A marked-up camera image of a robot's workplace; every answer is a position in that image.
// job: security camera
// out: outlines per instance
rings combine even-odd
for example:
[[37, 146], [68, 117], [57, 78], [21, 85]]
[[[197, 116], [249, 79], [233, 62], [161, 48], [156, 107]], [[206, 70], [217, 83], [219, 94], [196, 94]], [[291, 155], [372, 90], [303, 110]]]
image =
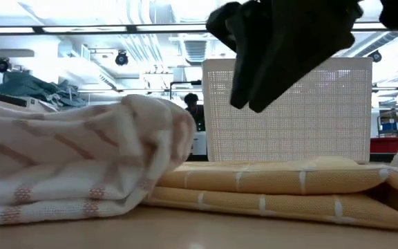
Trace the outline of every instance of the security camera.
[[5, 73], [12, 69], [9, 58], [0, 58], [0, 73]]
[[118, 66], [127, 65], [129, 63], [129, 57], [125, 51], [119, 51], [116, 56], [115, 62]]
[[381, 53], [379, 53], [378, 50], [376, 50], [376, 51], [372, 52], [371, 54], [369, 54], [368, 57], [371, 57], [373, 62], [380, 62], [381, 61]]

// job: person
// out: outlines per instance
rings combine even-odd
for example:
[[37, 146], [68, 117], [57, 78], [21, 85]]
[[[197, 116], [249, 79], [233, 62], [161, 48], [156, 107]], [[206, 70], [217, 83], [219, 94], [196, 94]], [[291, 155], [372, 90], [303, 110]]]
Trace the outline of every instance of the person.
[[189, 93], [185, 95], [184, 102], [187, 104], [187, 110], [196, 122], [196, 126], [200, 129], [201, 126], [205, 125], [205, 114], [204, 106], [198, 104], [199, 97], [194, 93]]

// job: table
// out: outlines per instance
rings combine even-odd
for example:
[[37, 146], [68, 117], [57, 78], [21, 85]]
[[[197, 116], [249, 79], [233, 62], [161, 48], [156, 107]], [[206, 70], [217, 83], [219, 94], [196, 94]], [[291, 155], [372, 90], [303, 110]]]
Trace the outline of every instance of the table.
[[139, 207], [109, 219], [0, 226], [0, 248], [398, 248], [398, 232]]

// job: ceiling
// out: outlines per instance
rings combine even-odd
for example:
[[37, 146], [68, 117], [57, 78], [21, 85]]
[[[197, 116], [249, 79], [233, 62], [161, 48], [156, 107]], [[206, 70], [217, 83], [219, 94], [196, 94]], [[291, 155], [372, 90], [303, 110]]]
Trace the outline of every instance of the ceiling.
[[[0, 26], [203, 23], [213, 9], [229, 1], [0, 0]], [[361, 6], [364, 16], [358, 21], [378, 21], [379, 0], [364, 0]], [[374, 83], [379, 87], [398, 87], [398, 33], [365, 32], [354, 33], [354, 36], [354, 46], [335, 56], [366, 56], [379, 50], [382, 60], [374, 63]], [[78, 55], [88, 53], [90, 56], [62, 56], [69, 47]], [[119, 50], [127, 51], [126, 66], [115, 64]], [[0, 36], [0, 57], [9, 57], [14, 65], [31, 70], [42, 80], [57, 82], [66, 78], [82, 90], [99, 91], [111, 89], [111, 84], [106, 82], [113, 83], [117, 89], [164, 89], [173, 80], [198, 80], [202, 71], [196, 65], [202, 60], [235, 57], [235, 54], [207, 33], [167, 32]], [[381, 107], [393, 107], [397, 96], [398, 89], [379, 91], [373, 97], [380, 101]]]

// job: white towel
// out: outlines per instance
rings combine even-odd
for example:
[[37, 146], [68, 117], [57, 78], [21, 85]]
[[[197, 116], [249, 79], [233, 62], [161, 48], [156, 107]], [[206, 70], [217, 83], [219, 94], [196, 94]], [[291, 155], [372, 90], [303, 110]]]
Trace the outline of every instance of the white towel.
[[186, 161], [196, 126], [167, 100], [60, 113], [0, 107], [0, 224], [124, 214]]

